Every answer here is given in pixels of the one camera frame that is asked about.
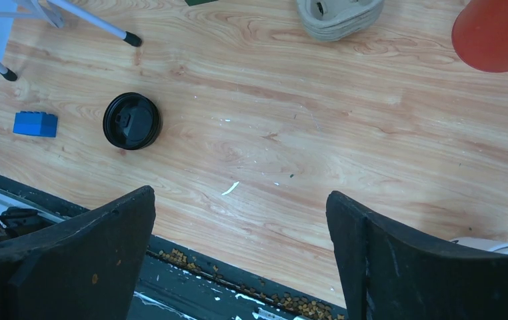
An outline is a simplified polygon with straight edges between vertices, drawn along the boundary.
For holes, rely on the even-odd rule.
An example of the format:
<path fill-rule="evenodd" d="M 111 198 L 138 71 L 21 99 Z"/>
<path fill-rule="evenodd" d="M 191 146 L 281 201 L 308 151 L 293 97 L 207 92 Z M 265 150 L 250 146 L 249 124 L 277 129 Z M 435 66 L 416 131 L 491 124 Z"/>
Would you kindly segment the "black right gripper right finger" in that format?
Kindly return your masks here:
<path fill-rule="evenodd" d="M 348 319 L 508 319 L 508 255 L 455 244 L 339 191 L 326 218 Z"/>

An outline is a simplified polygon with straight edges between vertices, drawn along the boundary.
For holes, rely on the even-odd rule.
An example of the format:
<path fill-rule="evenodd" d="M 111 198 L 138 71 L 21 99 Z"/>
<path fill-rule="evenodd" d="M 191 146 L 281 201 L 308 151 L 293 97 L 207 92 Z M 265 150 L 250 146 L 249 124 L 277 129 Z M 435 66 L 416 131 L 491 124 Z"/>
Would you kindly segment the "black coffee cup lid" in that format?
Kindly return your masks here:
<path fill-rule="evenodd" d="M 146 148 L 158 138 L 163 126 L 159 108 L 144 95 L 123 93 L 107 106 L 103 133 L 115 147 L 135 151 Z"/>

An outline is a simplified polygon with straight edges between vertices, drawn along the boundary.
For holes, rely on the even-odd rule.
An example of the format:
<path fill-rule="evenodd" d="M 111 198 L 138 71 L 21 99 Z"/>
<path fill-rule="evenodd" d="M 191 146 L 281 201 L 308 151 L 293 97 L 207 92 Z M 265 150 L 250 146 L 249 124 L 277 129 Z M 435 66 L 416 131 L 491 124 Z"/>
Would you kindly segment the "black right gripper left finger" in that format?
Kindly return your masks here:
<path fill-rule="evenodd" d="M 0 319 L 126 319 L 156 218 L 140 187 L 20 234 L 0 217 Z"/>

